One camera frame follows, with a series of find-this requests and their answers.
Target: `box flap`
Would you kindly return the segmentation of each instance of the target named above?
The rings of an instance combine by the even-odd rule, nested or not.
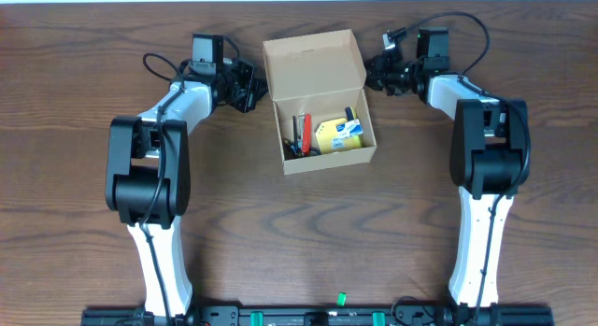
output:
[[[264,41],[272,100],[361,89],[362,55],[351,30]]]

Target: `wooden table surface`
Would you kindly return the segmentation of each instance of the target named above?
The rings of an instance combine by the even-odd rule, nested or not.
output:
[[[75,325],[88,305],[144,301],[135,244],[104,198],[110,121],[166,93],[143,53],[180,61],[205,32],[262,64],[263,40],[351,28],[367,59],[387,29],[446,10],[489,26],[470,79],[530,111],[532,174],[506,222],[500,301],[598,322],[598,2],[432,1],[0,7],[0,324]],[[436,25],[450,28],[455,69],[481,51],[470,21]],[[416,39],[404,44],[412,58]],[[367,164],[284,177],[267,96],[196,128],[183,248],[201,296],[313,305],[344,291],[348,304],[390,306],[441,295],[460,224],[451,121],[413,96],[366,95],[378,142]]]

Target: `tabletop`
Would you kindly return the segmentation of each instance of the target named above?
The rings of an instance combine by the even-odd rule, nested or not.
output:
[[[558,324],[598,319],[598,2],[408,1],[0,7],[0,323],[74,325],[86,306],[141,305],[135,243],[104,195],[117,115],[159,101],[145,52],[191,54],[192,33],[229,35],[263,67],[264,40],[352,29],[364,59],[381,35],[464,10],[491,33],[469,74],[527,101],[531,175],[506,221],[500,301],[546,303]],[[453,68],[483,48],[463,18]],[[416,39],[404,42],[415,56]],[[365,90],[371,163],[283,176],[268,95],[249,114],[220,107],[190,137],[183,217],[201,297],[242,305],[388,305],[439,298],[456,259],[460,203],[449,176],[451,121],[415,96]]]

